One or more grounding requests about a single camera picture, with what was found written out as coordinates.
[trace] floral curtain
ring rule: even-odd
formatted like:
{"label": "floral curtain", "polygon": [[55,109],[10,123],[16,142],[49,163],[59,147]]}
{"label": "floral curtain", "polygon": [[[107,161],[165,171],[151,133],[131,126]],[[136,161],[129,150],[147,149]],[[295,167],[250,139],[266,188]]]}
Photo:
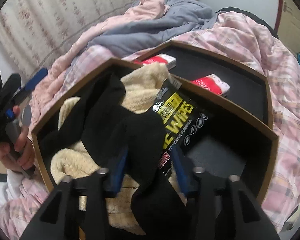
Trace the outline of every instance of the floral curtain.
{"label": "floral curtain", "polygon": [[0,41],[31,77],[49,68],[88,28],[123,14],[135,0],[8,0],[0,11]]}

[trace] metal bolt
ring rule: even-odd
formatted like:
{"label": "metal bolt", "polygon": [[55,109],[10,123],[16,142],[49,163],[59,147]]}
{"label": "metal bolt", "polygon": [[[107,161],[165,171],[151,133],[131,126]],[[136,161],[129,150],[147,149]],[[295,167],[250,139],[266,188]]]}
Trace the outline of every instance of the metal bolt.
{"label": "metal bolt", "polygon": [[238,175],[230,175],[229,180],[236,182],[240,180],[240,177]]}
{"label": "metal bolt", "polygon": [[62,182],[69,183],[72,180],[71,176],[66,175],[62,178]]}
{"label": "metal bolt", "polygon": [[194,173],[204,173],[205,169],[203,167],[194,167],[192,171]]}
{"label": "metal bolt", "polygon": [[100,168],[97,170],[97,173],[99,174],[107,174],[109,172],[108,168]]}

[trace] wooden box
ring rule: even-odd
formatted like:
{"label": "wooden box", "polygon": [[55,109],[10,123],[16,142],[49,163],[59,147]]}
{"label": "wooden box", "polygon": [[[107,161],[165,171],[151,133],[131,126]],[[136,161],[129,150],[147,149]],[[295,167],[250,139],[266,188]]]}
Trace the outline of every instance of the wooden box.
{"label": "wooden box", "polygon": [[[219,59],[217,55],[208,55]],[[69,97],[82,95],[101,73],[111,71],[121,78],[139,67],[140,65],[118,59],[108,60],[61,97],[36,125],[32,131],[34,149],[40,172],[49,191],[55,185],[49,168],[52,156],[42,156],[39,145],[47,133],[58,127],[59,110],[63,102]],[[269,127],[270,122],[267,126],[227,98],[213,94],[186,79],[177,76],[175,78],[182,83],[182,93],[215,114],[208,134],[188,155],[196,165],[204,166],[214,175],[240,175],[258,202],[262,203],[274,170],[278,148],[278,137]]]}
{"label": "wooden box", "polygon": [[270,88],[264,75],[228,57],[178,41],[164,43],[137,60],[143,61],[161,53],[176,58],[176,67],[170,73],[179,77],[190,81],[210,74],[220,77],[230,85],[227,99],[273,128]]}

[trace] comforter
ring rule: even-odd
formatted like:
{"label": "comforter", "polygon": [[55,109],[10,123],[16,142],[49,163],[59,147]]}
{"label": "comforter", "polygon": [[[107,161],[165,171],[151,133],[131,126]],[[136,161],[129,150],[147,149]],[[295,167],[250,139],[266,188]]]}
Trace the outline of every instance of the comforter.
{"label": "comforter", "polygon": [[[130,9],[137,10],[140,6],[138,3],[139,1],[132,4]],[[148,17],[142,21],[132,20],[125,25],[113,26],[111,29],[107,24],[109,30],[104,31],[101,35],[95,35],[97,37],[88,43],[86,50],[93,45],[101,45],[111,51],[111,56],[122,58],[136,51],[155,47],[191,30],[211,28],[217,20],[218,14],[214,13],[209,6],[195,0],[164,0],[164,4],[169,9],[166,11],[162,7],[162,13],[165,13],[163,16]],[[69,63],[68,59],[73,59],[73,57],[68,57],[67,54],[57,59],[52,66],[51,73],[54,73],[55,81],[50,82],[48,77],[40,82],[33,92],[33,98],[30,102],[32,111],[30,130],[58,100],[59,94],[63,91],[61,82],[65,81],[69,73],[72,75],[73,68],[76,68],[74,66],[78,65],[77,61],[81,62],[79,57],[76,57],[72,61],[71,67],[65,70],[69,65],[64,62]],[[101,58],[105,58],[106,55],[109,55],[109,53],[105,53]]]}
{"label": "comforter", "polygon": [[124,15],[110,17],[85,31],[71,46],[70,50],[53,63],[48,75],[36,86],[32,93],[33,98],[30,101],[30,106],[33,118],[30,129],[34,127],[42,115],[41,107],[49,102],[60,89],[64,81],[65,71],[70,66],[72,60],[80,50],[87,46],[92,38],[111,28],[127,24],[131,21],[160,18],[168,9],[169,7],[165,5],[164,0],[140,0],[136,6],[129,8]]}
{"label": "comforter", "polygon": [[[300,66],[297,60],[266,27],[235,12],[220,14],[211,29],[185,33],[174,39],[232,58],[267,77],[279,148],[274,174],[262,208],[279,232],[300,202]],[[136,52],[125,60],[134,60],[147,50]],[[73,72],[66,77],[67,82],[63,84],[58,96],[98,67],[102,62],[98,59],[102,56],[106,60],[112,53],[99,45],[91,46],[83,52],[73,65]],[[15,239],[18,239],[34,215],[32,206],[37,208],[37,203],[42,203],[46,197],[44,194],[43,197],[38,195],[42,191],[42,183],[34,185],[37,188],[25,194],[23,201],[12,200],[2,207],[0,226]],[[14,207],[18,207],[18,212],[14,211]]]}

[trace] pink bedsheet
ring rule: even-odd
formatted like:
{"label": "pink bedsheet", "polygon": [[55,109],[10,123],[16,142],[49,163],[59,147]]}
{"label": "pink bedsheet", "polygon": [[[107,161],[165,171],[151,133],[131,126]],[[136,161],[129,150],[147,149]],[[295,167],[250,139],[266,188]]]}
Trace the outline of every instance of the pink bedsheet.
{"label": "pink bedsheet", "polygon": [[20,185],[21,196],[0,208],[0,227],[10,240],[18,240],[28,223],[48,197],[38,169],[32,179],[24,178]]}
{"label": "pink bedsheet", "polygon": [[140,0],[139,5],[131,7],[124,15],[110,17],[85,31],[72,45],[71,49],[53,63],[48,75],[36,86],[32,93],[32,100],[30,101],[32,112],[30,130],[37,124],[40,116],[46,113],[47,108],[45,105],[60,90],[64,82],[65,71],[70,66],[72,60],[92,38],[118,25],[127,24],[132,21],[161,18],[168,9],[169,6],[165,5],[164,0]]}
{"label": "pink bedsheet", "polygon": [[[280,144],[262,208],[280,231],[300,202],[300,66],[297,60],[266,27],[235,12],[220,14],[211,29],[185,33],[175,40],[232,58],[267,77],[274,111],[274,132],[279,136]],[[55,94],[54,102],[98,67],[98,58],[103,55],[101,50],[100,46],[92,46],[79,57],[74,70]],[[138,55],[140,52],[125,59],[133,60]],[[52,105],[47,104],[45,111]]]}

